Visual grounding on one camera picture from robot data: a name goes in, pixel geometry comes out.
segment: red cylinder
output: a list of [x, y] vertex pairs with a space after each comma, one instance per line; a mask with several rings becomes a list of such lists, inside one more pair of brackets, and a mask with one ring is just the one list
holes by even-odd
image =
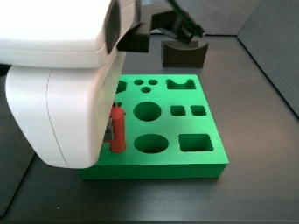
[[110, 149], [121, 153], [127, 148], [126, 112], [121, 107], [113, 107], [110, 116], [114, 123], [114, 141], [110, 143]]

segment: dark gray table surface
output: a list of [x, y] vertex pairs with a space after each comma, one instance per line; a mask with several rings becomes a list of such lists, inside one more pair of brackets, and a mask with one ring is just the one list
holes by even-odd
[[238, 38], [299, 116], [299, 1], [265, 0]]
[[6, 100], [6, 74], [0, 65], [0, 219], [6, 215], [24, 174], [34, 159], [34, 149], [16, 124]]
[[35, 157], [4, 223], [299, 221], [295, 114], [237, 38], [205, 39], [203, 69], [163, 69], [163, 39], [127, 55], [125, 74], [199, 75], [230, 159], [221, 178], [82, 181]]

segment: gray wall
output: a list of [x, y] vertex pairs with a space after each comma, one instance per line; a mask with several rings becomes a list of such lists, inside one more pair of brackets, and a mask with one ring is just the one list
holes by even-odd
[[[143, 4], [166, 0], [143, 0]], [[238, 35], [261, 0], [178, 0], [207, 34]]]
[[263, 0], [238, 38], [299, 115], [299, 1]]

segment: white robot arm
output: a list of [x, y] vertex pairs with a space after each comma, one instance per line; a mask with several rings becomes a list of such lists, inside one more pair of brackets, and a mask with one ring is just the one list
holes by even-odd
[[126, 58], [119, 50], [146, 52], [155, 28], [185, 43], [195, 31], [203, 34], [170, 3], [175, 10], [145, 7], [147, 23], [139, 21], [141, 0], [2, 1], [0, 63], [14, 65], [6, 96], [48, 165], [87, 168], [98, 162]]

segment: square hole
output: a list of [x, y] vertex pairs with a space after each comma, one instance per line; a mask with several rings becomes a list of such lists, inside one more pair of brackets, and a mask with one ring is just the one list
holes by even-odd
[[191, 113], [195, 116], [206, 116], [207, 115], [206, 108], [203, 106], [191, 106]]
[[171, 106], [173, 116], [186, 116], [185, 106]]
[[213, 151], [211, 137], [207, 134], [181, 134], [182, 151]]

